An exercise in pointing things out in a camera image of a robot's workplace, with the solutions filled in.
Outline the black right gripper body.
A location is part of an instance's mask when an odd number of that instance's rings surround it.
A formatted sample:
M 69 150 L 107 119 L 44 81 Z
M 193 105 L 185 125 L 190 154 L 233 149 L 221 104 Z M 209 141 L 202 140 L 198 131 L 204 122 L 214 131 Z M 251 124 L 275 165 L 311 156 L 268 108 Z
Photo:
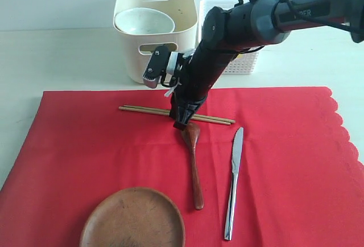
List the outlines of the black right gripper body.
M 176 72 L 178 76 L 177 86 L 172 92 L 178 106 L 195 106 L 196 112 L 205 102 L 210 90 L 210 80 L 206 75 L 195 69 L 185 67 Z

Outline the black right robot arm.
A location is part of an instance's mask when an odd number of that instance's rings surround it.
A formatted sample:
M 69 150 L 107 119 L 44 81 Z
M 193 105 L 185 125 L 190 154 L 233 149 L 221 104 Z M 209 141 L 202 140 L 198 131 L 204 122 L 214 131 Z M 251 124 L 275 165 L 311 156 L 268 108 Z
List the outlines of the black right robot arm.
M 180 83 L 171 98 L 174 127 L 185 129 L 239 54 L 282 43 L 294 30 L 321 26 L 346 31 L 353 42 L 361 43 L 363 0 L 248 0 L 229 10 L 213 7 L 193 54 L 180 58 Z

